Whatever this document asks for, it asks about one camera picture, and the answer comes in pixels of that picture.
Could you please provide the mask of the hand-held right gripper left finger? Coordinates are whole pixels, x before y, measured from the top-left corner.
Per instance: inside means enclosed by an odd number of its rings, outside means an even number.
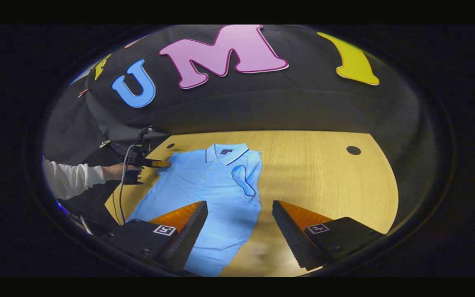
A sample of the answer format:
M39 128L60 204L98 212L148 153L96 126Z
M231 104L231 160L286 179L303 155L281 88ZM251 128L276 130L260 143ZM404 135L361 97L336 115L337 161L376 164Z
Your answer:
M114 248L147 266L182 271L209 214L198 201L149 221L130 220L101 235Z

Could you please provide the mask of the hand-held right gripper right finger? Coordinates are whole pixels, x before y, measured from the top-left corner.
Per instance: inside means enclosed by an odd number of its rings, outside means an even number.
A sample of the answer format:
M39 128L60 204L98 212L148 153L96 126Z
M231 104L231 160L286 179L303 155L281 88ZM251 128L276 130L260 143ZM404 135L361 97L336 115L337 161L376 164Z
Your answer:
M342 261L384 235L353 218L332 219L281 200L273 201L272 216L307 271Z

